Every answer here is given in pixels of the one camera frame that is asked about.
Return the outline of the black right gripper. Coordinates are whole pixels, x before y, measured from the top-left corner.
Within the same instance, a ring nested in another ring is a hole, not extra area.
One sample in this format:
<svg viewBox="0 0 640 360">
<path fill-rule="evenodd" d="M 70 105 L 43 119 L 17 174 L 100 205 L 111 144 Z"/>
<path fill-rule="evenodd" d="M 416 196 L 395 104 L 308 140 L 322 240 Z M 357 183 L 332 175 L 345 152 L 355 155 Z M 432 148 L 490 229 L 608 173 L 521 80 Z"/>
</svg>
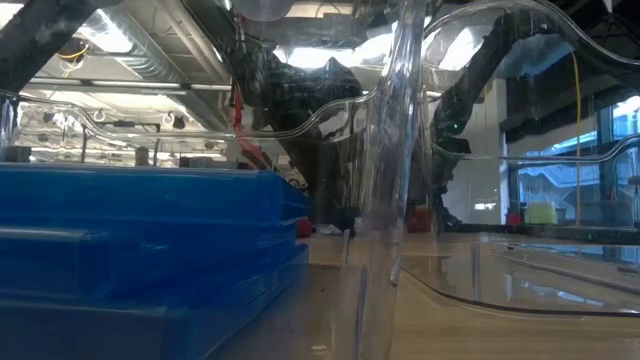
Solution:
<svg viewBox="0 0 640 360">
<path fill-rule="evenodd" d="M 506 36 L 491 33 L 484 38 L 479 50 L 472 56 L 458 81 L 441 96 L 436 107 L 432 136 L 435 143 L 451 153 L 470 153 L 466 139 L 457 138 L 465 129 L 476 99 L 506 55 Z M 434 155 L 434 207 L 438 232 L 458 228 L 462 221 L 445 206 L 443 195 L 454 178 L 456 158 Z"/>
</svg>

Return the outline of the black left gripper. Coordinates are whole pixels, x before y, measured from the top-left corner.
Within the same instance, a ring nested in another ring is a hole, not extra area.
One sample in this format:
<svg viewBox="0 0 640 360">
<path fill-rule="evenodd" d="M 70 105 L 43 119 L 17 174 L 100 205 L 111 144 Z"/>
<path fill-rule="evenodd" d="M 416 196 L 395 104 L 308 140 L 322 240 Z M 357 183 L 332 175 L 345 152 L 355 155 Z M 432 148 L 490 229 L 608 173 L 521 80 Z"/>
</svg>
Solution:
<svg viewBox="0 0 640 360">
<path fill-rule="evenodd" d="M 243 103 L 262 111 L 277 132 L 302 126 L 331 102 L 362 94 L 360 81 L 336 58 L 306 71 L 281 61 L 273 48 L 255 38 L 237 42 L 237 86 Z M 350 163 L 361 153 L 351 141 L 330 141 L 309 142 L 304 155 L 312 223 L 333 225 L 354 236 L 359 210 L 351 198 Z"/>
</svg>

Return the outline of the yellow-green container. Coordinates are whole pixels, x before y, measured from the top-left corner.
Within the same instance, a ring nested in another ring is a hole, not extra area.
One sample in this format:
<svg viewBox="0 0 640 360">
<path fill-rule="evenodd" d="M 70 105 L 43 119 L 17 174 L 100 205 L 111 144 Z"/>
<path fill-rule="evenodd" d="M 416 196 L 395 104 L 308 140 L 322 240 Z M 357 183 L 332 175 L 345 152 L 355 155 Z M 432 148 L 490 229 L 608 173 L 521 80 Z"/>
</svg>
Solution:
<svg viewBox="0 0 640 360">
<path fill-rule="evenodd" d="M 527 222 L 530 224 L 556 224 L 556 207 L 553 202 L 531 203 L 527 209 Z"/>
</svg>

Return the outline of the black background desk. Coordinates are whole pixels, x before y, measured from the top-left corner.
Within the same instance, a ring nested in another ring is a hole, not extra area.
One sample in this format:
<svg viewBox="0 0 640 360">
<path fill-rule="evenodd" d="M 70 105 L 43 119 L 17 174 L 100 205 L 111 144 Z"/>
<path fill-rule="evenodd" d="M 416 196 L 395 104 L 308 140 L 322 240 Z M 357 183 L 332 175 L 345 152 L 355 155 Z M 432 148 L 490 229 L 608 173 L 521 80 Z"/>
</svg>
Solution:
<svg viewBox="0 0 640 360">
<path fill-rule="evenodd" d="M 537 238 L 568 240 L 599 245 L 640 246 L 640 230 L 627 228 L 573 227 L 556 225 L 446 225 L 446 232 L 514 234 Z"/>
</svg>

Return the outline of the clear plastic bin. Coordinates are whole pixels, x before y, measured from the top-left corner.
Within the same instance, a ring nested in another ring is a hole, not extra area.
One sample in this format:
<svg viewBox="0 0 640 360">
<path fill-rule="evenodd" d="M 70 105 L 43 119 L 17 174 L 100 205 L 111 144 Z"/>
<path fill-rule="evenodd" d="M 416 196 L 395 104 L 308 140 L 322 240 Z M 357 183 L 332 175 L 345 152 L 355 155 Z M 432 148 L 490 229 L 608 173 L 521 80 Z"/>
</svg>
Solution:
<svg viewBox="0 0 640 360">
<path fill-rule="evenodd" d="M 439 16 L 425 33 L 439 19 L 480 1 Z M 640 21 L 638 0 L 620 0 L 612 6 L 603 0 L 566 1 L 574 15 L 585 19 L 611 13 L 632 23 Z M 423 119 L 411 160 L 405 270 L 435 292 L 474 305 L 528 313 L 640 318 L 640 246 L 435 229 L 430 209 L 430 93 L 423 53 Z"/>
<path fill-rule="evenodd" d="M 27 0 L 0 0 L 0 29 Z M 385 359 L 390 350 L 398 245 L 404 232 L 415 138 L 418 56 L 428 0 L 295 0 L 283 23 L 253 26 L 271 38 L 281 61 L 313 70 L 334 57 L 354 73 L 362 94 L 324 112 L 320 130 L 353 139 L 350 163 L 355 235 L 333 225 L 294 222 L 309 250 L 306 271 L 251 322 L 203 360 Z M 81 161 L 82 126 L 105 120 L 159 123 L 156 168 L 265 171 L 311 198 L 278 135 L 251 107 L 236 103 L 232 79 L 177 0 L 98 0 L 98 12 L 48 56 L 20 90 L 0 90 L 0 163 L 117 166 Z M 63 78 L 58 54 L 86 44 L 83 66 Z M 172 126 L 163 115 L 174 115 Z M 249 258 L 241 258 L 230 265 Z M 222 268 L 158 283 L 129 296 Z"/>
</svg>

